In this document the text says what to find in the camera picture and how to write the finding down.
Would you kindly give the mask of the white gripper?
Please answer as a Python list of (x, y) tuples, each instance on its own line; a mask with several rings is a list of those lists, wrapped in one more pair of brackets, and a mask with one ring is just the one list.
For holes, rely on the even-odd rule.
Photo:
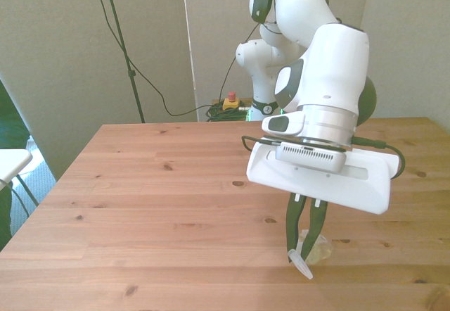
[(255, 144), (247, 177), (292, 192), (285, 218), (288, 252), (297, 249), (300, 216), (306, 196), (312, 198), (309, 231), (301, 250), (306, 260), (323, 228), (327, 202), (382, 214), (388, 209), (391, 178), (398, 167), (399, 156), (389, 153), (357, 148), (340, 152), (283, 141)]

